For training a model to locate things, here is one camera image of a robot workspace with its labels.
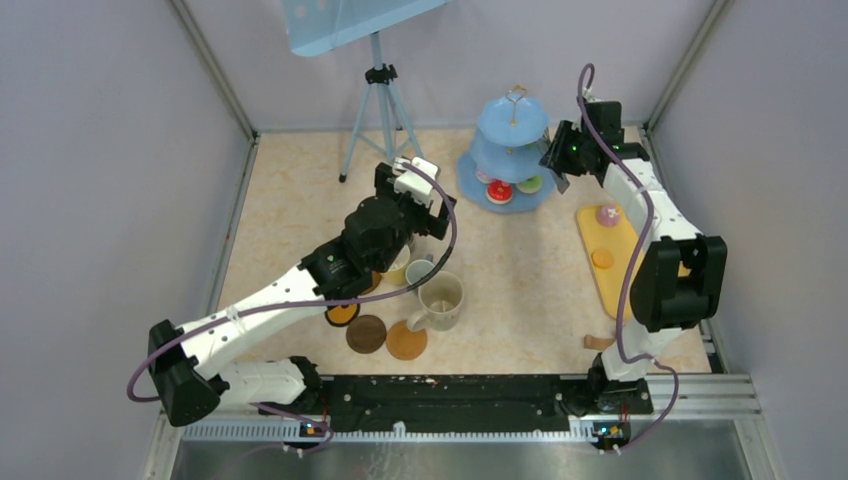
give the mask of yellow cup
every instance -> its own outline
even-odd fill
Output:
[[[389,267],[389,270],[383,274],[383,281],[389,282],[391,285],[402,287],[406,285],[406,267],[409,266],[409,260],[412,258],[412,252],[409,247],[404,245],[403,249],[398,253],[395,261]]]

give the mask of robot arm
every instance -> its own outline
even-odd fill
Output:
[[[721,237],[707,237],[689,222],[658,181],[648,153],[638,143],[624,141],[621,104],[587,103],[589,120],[623,165],[643,184],[637,188],[625,171],[604,153],[581,119],[581,128],[560,122],[542,164],[554,174],[560,192],[568,188],[565,174],[592,174],[621,205],[633,228],[641,231],[651,221],[643,246],[643,260],[630,286],[635,322],[625,325],[621,342],[628,358],[658,355],[686,329],[712,317],[718,307],[727,247]],[[653,218],[643,196],[654,205]],[[632,382],[645,376],[650,360],[623,361],[613,344],[600,357],[603,382]]]
[[[314,366],[305,358],[260,364],[232,362],[285,327],[324,312],[327,300],[360,295],[371,286],[371,273],[388,270],[413,234],[445,237],[447,205],[442,203],[438,216],[430,214],[432,186],[409,171],[407,162],[433,181],[438,177],[439,168],[421,158],[398,159],[398,174],[389,165],[379,165],[376,195],[360,202],[345,218],[338,237],[316,248],[270,285],[226,309],[180,326],[165,320],[150,329],[149,353],[185,332],[208,329],[168,350],[148,369],[172,425],[193,423],[222,404],[317,400],[304,398],[310,395],[308,387],[320,384]],[[298,305],[278,308],[287,302]],[[223,318],[228,321],[211,328]]]

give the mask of wooden block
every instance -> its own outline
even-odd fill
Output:
[[[583,348],[588,348],[589,350],[598,350],[603,352],[613,343],[615,343],[614,338],[598,338],[593,335],[586,335],[583,337]]]

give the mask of marble table surface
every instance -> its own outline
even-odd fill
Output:
[[[370,355],[355,353],[345,342],[345,329],[318,316],[269,337],[240,360],[303,355],[322,374],[585,373],[596,352],[583,348],[583,336],[611,337],[615,322],[601,306],[574,215],[611,198],[594,178],[571,178],[564,195],[555,192],[533,212],[491,213],[463,201],[456,186],[455,164],[474,130],[416,133],[426,158],[442,168],[440,183],[458,198],[458,243],[445,270],[461,277],[467,290],[459,324],[429,332],[425,352],[400,361],[385,346]],[[368,135],[382,143],[379,132]],[[628,136],[638,139],[635,130]],[[271,283],[337,236],[344,217],[373,194],[380,157],[362,142],[347,183],[338,183],[349,139],[349,132],[262,136],[221,307]],[[415,255],[438,258],[446,245],[419,238]],[[375,293],[394,288],[384,282]],[[377,315],[390,327],[417,309],[409,293],[363,305],[362,314]],[[678,337],[660,358],[681,372],[709,372],[697,329]]]

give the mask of tripod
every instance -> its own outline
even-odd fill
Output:
[[[353,124],[353,137],[350,139],[350,147],[347,150],[344,167],[339,175],[339,182],[344,183],[347,180],[347,172],[350,169],[350,160],[353,156],[353,148],[356,146],[356,141],[361,139],[375,150],[386,157],[388,163],[392,163],[398,153],[403,151],[410,143],[415,148],[415,153],[419,157],[424,155],[421,153],[421,146],[418,145],[418,139],[415,138],[415,132],[412,131],[412,123],[409,121],[409,116],[406,114],[406,109],[403,108],[403,103],[400,100],[397,87],[394,84],[394,79],[397,78],[397,70],[394,65],[386,65],[383,63],[383,52],[380,48],[380,32],[374,32],[371,35],[371,54],[374,57],[374,68],[365,72],[365,81],[368,85],[365,87],[365,96],[362,98],[362,103],[359,105],[359,113],[356,114],[356,122]],[[365,115],[365,107],[368,105],[368,97],[371,96],[371,88],[377,87],[377,99],[380,102],[380,120],[383,125],[383,142],[385,148],[381,148],[374,143],[370,138],[365,137],[360,133],[362,126],[362,117]],[[389,109],[392,110],[393,118],[389,118]],[[394,137],[392,136],[392,127],[395,130],[406,130],[409,138],[400,145],[395,145]]]

